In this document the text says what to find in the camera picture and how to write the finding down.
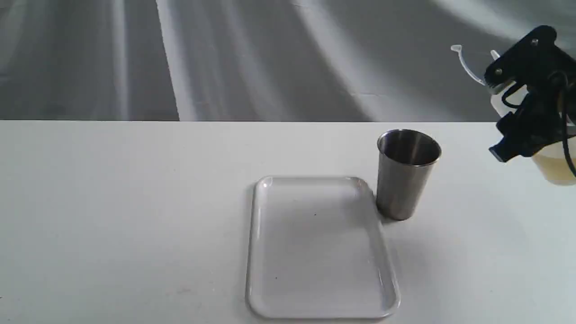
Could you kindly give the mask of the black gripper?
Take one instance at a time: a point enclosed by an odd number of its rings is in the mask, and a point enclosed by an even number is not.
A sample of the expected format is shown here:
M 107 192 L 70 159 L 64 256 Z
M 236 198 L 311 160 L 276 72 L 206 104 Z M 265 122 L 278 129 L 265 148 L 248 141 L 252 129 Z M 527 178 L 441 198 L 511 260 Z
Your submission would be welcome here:
M 531 158 L 530 153 L 556 142 L 568 145 L 575 137 L 575 59 L 552 49 L 506 86 L 513 82 L 502 102 L 516 111 L 497 121 L 502 139 L 488 151 L 506 163 L 516 157 Z

